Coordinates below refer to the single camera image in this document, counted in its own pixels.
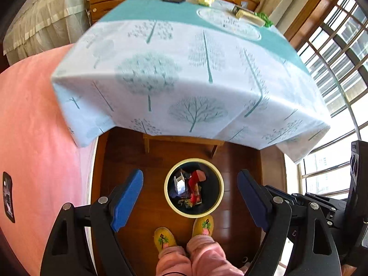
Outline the cream rimmed blue trash bin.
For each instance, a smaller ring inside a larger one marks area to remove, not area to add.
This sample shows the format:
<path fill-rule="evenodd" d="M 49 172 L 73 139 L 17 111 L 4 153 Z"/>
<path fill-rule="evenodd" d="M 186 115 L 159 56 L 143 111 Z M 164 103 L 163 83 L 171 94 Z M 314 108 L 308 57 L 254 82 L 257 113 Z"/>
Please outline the cream rimmed blue trash bin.
<path fill-rule="evenodd" d="M 177 214 L 193 219 L 204 217 L 217 209 L 222 201 L 223 177 L 211 162 L 189 158 L 168 172 L 164 195 Z"/>

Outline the yellow slipper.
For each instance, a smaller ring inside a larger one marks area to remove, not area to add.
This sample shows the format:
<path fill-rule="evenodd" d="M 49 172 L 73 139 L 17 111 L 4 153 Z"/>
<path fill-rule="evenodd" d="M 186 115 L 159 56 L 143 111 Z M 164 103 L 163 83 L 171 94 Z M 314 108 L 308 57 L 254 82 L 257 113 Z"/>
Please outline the yellow slipper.
<path fill-rule="evenodd" d="M 166 227 L 159 227 L 153 235 L 154 244 L 158 252 L 176 246 L 176 240 L 172 232 Z"/>
<path fill-rule="evenodd" d="M 214 220 L 212 215 L 196 218 L 193 223 L 192 237 L 198 235 L 212 236 L 214 228 Z"/>

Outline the left pink trouser leg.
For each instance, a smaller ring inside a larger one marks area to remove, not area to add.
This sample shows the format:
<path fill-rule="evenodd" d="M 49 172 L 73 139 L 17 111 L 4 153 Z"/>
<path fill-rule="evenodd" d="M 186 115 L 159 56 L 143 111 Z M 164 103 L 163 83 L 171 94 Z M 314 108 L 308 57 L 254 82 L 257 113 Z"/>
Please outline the left pink trouser leg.
<path fill-rule="evenodd" d="M 184 248 L 175 245 L 160 251 L 156 275 L 192 275 L 192 263 Z"/>

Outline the tree print tablecloth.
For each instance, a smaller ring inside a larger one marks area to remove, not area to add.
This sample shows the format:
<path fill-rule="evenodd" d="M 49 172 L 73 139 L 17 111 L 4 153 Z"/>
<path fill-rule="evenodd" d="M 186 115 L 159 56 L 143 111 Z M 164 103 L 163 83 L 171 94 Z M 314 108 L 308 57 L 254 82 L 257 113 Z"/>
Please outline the tree print tablecloth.
<path fill-rule="evenodd" d="M 278 29 L 232 9 L 125 0 L 98 20 L 52 74 L 76 145 L 123 127 L 304 158 L 330 128 L 321 93 Z"/>

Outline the right yellow slipper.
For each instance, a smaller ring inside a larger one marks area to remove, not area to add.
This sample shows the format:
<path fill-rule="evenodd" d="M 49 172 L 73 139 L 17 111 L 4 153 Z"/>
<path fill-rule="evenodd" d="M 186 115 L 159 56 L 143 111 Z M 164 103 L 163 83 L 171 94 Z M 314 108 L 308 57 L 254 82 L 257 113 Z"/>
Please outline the right yellow slipper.
<path fill-rule="evenodd" d="M 214 220 L 212 215 L 196 218 L 193 223 L 192 237 L 198 235 L 212 236 L 214 228 Z"/>

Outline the pink bed sheet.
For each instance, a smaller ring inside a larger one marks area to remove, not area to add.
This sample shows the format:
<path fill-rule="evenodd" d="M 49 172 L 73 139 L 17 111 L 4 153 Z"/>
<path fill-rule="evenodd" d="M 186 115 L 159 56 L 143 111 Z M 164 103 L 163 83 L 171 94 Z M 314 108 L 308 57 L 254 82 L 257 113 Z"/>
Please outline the pink bed sheet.
<path fill-rule="evenodd" d="M 51 76 L 69 46 L 28 57 L 1 74 L 1 171 L 12 179 L 15 218 L 1 230 L 30 275 L 38 275 L 49 234 L 66 202 L 89 203 L 94 145 L 78 148 Z"/>

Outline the pink trouser leg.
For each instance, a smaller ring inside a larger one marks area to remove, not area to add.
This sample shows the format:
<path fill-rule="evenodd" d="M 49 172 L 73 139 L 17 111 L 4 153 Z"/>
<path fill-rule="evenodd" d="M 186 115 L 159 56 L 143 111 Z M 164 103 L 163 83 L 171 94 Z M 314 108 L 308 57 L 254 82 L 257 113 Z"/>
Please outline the pink trouser leg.
<path fill-rule="evenodd" d="M 197 235 L 187 243 L 192 275 L 244 275 L 232 265 L 222 247 L 211 236 Z"/>
<path fill-rule="evenodd" d="M 160 251 L 156 275 L 192 275 L 192 263 L 184 248 L 175 245 Z"/>

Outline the red paper sheet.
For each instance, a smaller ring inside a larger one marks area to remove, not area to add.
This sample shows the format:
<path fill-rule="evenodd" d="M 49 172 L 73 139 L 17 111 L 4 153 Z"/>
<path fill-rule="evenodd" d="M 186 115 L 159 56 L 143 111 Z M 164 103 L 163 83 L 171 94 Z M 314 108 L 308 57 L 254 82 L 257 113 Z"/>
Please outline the red paper sheet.
<path fill-rule="evenodd" d="M 188 180 L 188 186 L 190 188 L 190 203 L 194 206 L 201 202 L 200 189 L 198 183 L 205 181 L 206 175 L 202 170 L 196 170 L 192 172 Z"/>

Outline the black phone on bed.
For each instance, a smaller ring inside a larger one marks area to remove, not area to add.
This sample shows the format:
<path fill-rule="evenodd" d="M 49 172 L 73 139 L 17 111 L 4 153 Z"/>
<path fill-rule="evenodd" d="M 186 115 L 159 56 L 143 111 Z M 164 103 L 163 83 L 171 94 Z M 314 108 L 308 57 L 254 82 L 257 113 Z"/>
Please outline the black phone on bed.
<path fill-rule="evenodd" d="M 12 179 L 11 176 L 5 171 L 3 172 L 3 201 L 6 216 L 12 223 L 15 223 L 12 201 Z"/>

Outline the window metal grille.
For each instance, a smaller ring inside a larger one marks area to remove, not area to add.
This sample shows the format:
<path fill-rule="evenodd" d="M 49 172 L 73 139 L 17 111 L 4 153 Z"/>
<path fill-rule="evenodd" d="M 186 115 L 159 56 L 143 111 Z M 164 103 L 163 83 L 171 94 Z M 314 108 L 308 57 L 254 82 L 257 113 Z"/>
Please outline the window metal grille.
<path fill-rule="evenodd" d="M 345 199 L 351 143 L 367 140 L 367 17 L 356 0 L 322 0 L 318 27 L 297 48 L 331 115 L 331 128 L 302 160 L 307 193 Z"/>

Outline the right pink trouser leg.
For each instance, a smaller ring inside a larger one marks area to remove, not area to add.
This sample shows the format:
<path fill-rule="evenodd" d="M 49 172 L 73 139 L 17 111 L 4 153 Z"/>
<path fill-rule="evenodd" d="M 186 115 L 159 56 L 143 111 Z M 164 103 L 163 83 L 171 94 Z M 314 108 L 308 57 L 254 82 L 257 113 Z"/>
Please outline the right pink trouser leg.
<path fill-rule="evenodd" d="M 211 236 L 197 235 L 187 243 L 192 275 L 244 275 L 232 265 L 222 247 Z"/>

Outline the left yellow slipper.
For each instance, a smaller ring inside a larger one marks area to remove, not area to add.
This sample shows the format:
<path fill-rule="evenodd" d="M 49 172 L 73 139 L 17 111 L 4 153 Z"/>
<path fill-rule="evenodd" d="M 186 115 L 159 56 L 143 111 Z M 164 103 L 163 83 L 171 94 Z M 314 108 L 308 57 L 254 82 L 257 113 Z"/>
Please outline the left yellow slipper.
<path fill-rule="evenodd" d="M 176 240 L 172 232 L 166 227 L 159 227 L 153 235 L 154 244 L 158 252 L 176 246 Z"/>

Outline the cream lace covered furniture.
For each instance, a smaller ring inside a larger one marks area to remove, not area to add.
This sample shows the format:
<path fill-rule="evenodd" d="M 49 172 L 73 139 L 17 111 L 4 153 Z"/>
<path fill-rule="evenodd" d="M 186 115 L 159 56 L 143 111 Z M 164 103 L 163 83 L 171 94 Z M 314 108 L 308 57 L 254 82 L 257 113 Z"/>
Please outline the cream lace covered furniture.
<path fill-rule="evenodd" d="M 9 65 L 78 41 L 90 27 L 86 0 L 27 0 L 3 40 Z"/>

